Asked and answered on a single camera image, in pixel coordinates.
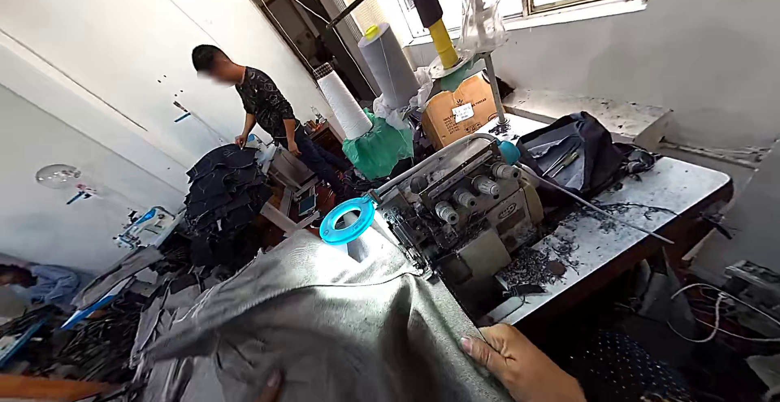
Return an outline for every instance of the blue knob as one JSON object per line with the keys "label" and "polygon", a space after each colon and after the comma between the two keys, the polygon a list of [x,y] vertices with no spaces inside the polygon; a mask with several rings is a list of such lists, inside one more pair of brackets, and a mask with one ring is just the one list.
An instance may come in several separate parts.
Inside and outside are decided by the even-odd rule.
{"label": "blue knob", "polygon": [[500,141],[498,143],[498,149],[501,151],[501,155],[504,157],[505,162],[514,164],[517,160],[520,160],[520,149],[511,141]]}

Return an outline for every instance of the doorway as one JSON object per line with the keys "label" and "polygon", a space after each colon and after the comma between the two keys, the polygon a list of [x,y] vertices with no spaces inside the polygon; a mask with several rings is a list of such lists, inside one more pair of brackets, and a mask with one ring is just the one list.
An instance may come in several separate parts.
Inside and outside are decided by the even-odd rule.
{"label": "doorway", "polygon": [[353,60],[355,55],[348,52],[341,40],[353,36],[337,35],[337,29],[325,28],[326,20],[331,18],[320,0],[298,0],[306,7],[295,0],[252,2],[265,14],[312,78],[314,69],[330,63],[355,100],[362,106],[371,106],[376,95]]}

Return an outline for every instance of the industrial sewing machine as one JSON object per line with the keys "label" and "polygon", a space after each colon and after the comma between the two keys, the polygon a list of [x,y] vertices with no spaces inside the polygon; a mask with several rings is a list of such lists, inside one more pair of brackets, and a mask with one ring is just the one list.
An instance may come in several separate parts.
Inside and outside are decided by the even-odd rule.
{"label": "industrial sewing machine", "polygon": [[535,241],[536,189],[492,136],[471,138],[379,190],[377,207],[409,259],[429,269],[476,319],[501,303],[495,274]]}
{"label": "industrial sewing machine", "polygon": [[128,218],[130,223],[125,230],[114,239],[118,247],[138,248],[141,245],[149,245],[151,240],[156,240],[164,232],[169,232],[169,226],[174,223],[176,217],[156,205],[140,217],[135,217],[135,212]]}

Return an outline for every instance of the finger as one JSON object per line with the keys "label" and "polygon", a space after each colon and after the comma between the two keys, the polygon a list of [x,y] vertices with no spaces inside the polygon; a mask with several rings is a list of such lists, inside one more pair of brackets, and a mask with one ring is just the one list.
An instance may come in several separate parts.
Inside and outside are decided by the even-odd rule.
{"label": "finger", "polygon": [[480,333],[493,349],[503,357],[519,359],[518,354],[535,348],[531,341],[522,335],[520,330],[508,324],[499,323],[490,327],[480,328]]}
{"label": "finger", "polygon": [[481,339],[476,337],[463,337],[460,339],[460,345],[463,347],[463,351],[469,354],[470,357],[473,357],[491,373],[501,375],[504,368],[506,368],[506,359]]}
{"label": "finger", "polygon": [[263,387],[263,392],[260,393],[255,402],[276,402],[279,394],[282,392],[282,371],[274,370],[271,372],[271,377],[268,378],[268,382]]}

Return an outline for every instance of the person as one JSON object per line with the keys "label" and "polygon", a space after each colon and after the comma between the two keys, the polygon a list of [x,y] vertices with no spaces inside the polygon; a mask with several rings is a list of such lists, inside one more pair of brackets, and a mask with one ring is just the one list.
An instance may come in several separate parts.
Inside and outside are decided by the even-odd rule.
{"label": "person", "polygon": [[289,102],[267,74],[252,67],[239,66],[213,45],[194,48],[192,59],[198,73],[220,83],[234,85],[241,96],[247,116],[243,132],[236,137],[237,145],[243,148],[254,125],[260,125],[277,144],[287,148],[320,179],[330,184],[336,194],[336,204],[346,200],[347,188],[334,167],[346,172],[349,164],[311,140],[293,115]]}
{"label": "person", "polygon": [[0,285],[11,287],[34,304],[57,305],[67,310],[79,283],[78,275],[61,266],[0,265]]}
{"label": "person", "polygon": [[[483,327],[485,338],[463,337],[461,348],[492,373],[517,402],[585,402],[576,379],[561,370],[515,327],[499,323]],[[255,402],[276,402],[282,394],[281,370],[271,373]]]}

